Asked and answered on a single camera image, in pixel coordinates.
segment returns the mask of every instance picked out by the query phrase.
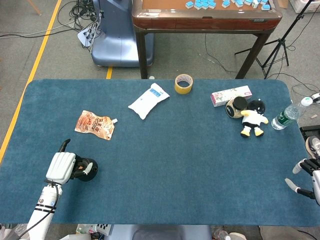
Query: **black and white plush doll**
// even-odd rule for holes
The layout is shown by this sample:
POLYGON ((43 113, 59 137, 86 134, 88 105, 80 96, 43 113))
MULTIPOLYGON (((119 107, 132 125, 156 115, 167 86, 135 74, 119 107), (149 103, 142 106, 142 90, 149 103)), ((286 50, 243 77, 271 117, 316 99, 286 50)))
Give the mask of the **black and white plush doll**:
POLYGON ((246 110, 241 111, 243 115, 242 125, 243 130, 241 132, 241 136, 244 138, 250 137, 251 129, 254 129, 254 134, 257 137, 261 137, 264 135, 264 131, 261 130, 260 124, 268 124, 268 119, 264 116, 266 110, 266 106, 263 101, 253 100, 248 103, 246 110))

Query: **white box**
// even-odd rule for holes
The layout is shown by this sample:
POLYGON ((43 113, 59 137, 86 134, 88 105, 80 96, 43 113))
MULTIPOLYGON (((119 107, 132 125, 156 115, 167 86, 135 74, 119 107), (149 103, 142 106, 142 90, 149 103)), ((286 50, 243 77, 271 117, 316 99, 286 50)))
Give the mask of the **white box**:
POLYGON ((216 91, 211 93, 210 96, 213 106, 218 107, 225 105, 231 99, 234 99, 236 97, 244 97, 245 99, 249 99, 252 97, 252 93, 250 91, 250 88, 246 85, 223 91, 216 91))
MULTIPOLYGON (((290 3, 294 9, 294 11, 299 14, 301 10, 305 7, 308 1, 303 0, 290 0, 290 3)), ((316 8, 319 6, 320 0, 313 1, 305 10, 305 13, 314 13, 316 8)))

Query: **round container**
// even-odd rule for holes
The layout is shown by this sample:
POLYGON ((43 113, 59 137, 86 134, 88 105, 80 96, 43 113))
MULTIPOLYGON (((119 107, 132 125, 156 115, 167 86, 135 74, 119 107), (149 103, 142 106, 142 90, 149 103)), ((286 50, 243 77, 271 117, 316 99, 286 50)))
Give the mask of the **round container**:
POLYGON ((244 97, 237 96, 236 98, 228 101, 228 103, 226 104, 226 114, 228 114, 230 118, 239 119, 242 117, 241 111, 245 110, 247 108, 247 105, 248 102, 244 97))

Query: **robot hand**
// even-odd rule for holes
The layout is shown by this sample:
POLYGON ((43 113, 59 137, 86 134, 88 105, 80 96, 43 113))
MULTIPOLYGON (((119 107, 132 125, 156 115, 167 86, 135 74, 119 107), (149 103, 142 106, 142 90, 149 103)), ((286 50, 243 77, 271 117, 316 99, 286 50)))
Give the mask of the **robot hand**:
POLYGON ((54 154, 45 176, 45 182, 48 185, 42 190, 26 231, 17 240, 27 232, 30 240, 44 240, 56 211, 58 199, 63 192, 62 185, 70 179, 78 178, 87 182, 96 176, 98 165, 95 160, 65 152, 69 142, 70 139, 65 140, 58 152, 54 154))
POLYGON ((285 179, 286 184, 297 194, 304 195, 310 199, 315 199, 316 203, 320 203, 320 160, 319 159, 303 159, 299 161, 292 172, 297 174, 304 169, 312 177, 313 191, 302 189, 296 186, 289 178, 285 179))

